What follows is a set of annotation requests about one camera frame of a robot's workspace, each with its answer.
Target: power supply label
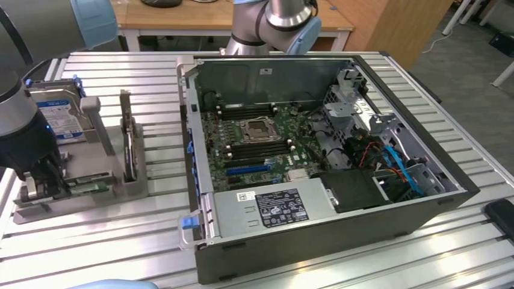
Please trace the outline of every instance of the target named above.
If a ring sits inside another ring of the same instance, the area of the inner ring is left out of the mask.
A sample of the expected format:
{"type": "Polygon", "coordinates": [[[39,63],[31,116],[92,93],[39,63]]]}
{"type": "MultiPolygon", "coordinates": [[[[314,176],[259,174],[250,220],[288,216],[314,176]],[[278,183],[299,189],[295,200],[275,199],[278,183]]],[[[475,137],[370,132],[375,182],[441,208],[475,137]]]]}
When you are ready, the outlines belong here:
{"type": "Polygon", "coordinates": [[[266,228],[308,220],[306,206],[295,188],[256,194],[255,201],[266,228]]]}

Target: gray carpet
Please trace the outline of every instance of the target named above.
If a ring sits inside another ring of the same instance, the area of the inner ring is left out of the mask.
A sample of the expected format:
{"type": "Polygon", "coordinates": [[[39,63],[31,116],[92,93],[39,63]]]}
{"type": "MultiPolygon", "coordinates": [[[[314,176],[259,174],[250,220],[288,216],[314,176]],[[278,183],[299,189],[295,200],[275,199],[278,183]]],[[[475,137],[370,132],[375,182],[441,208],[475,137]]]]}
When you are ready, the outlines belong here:
{"type": "MultiPolygon", "coordinates": [[[[442,37],[449,13],[427,43],[442,37]]],[[[514,61],[489,41],[494,32],[469,22],[458,25],[453,35],[435,43],[419,56],[410,70],[442,99],[442,106],[497,158],[514,173],[514,76],[498,89],[490,85],[514,61]]]]}

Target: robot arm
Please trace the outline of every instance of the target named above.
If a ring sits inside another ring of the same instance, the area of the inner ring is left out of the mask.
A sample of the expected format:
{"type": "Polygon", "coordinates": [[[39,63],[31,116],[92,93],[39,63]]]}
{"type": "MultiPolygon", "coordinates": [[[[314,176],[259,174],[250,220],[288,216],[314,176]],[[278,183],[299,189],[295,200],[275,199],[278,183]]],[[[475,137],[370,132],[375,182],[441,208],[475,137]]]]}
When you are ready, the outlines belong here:
{"type": "Polygon", "coordinates": [[[36,195],[27,199],[65,196],[69,190],[56,137],[15,69],[92,48],[116,34],[108,0],[0,0],[0,166],[21,180],[31,173],[36,195]]]}
{"type": "Polygon", "coordinates": [[[315,0],[235,0],[232,37],[224,55],[259,55],[270,46],[304,54],[314,45],[322,21],[312,15],[315,0]]]}

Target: white label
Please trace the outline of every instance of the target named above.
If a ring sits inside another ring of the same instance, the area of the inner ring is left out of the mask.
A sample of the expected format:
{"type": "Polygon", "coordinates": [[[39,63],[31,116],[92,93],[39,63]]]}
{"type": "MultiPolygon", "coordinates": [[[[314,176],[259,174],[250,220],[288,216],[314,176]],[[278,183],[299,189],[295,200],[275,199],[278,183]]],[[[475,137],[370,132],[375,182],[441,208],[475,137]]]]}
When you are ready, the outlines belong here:
{"type": "Polygon", "coordinates": [[[83,135],[79,120],[69,112],[72,109],[69,101],[43,101],[37,103],[37,107],[47,118],[57,140],[76,138],[83,135]]]}
{"type": "Polygon", "coordinates": [[[271,74],[274,74],[274,69],[272,68],[260,68],[259,74],[260,75],[271,75],[271,74]]]}
{"type": "Polygon", "coordinates": [[[243,193],[238,193],[238,202],[244,202],[246,200],[255,200],[255,192],[246,191],[243,193]]]}

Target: metal slotted table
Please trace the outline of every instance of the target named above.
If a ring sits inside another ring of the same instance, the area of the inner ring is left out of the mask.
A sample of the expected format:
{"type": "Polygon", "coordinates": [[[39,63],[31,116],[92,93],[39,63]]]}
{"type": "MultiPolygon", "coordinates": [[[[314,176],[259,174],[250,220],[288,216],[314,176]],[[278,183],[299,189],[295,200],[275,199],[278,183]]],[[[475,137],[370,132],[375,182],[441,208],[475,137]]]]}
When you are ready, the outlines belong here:
{"type": "MultiPolygon", "coordinates": [[[[101,100],[105,125],[117,124],[120,89],[144,125],[151,197],[16,225],[12,198],[21,185],[0,182],[0,287],[65,288],[99,279],[141,279],[160,288],[507,288],[514,245],[489,222],[483,205],[514,200],[513,176],[435,103],[394,60],[360,53],[482,192],[412,234],[211,285],[196,282],[192,251],[179,249],[176,218],[188,212],[180,136],[176,52],[80,52],[53,60],[47,79],[79,75],[101,100]]],[[[370,88],[376,107],[390,107],[370,88]]]]}

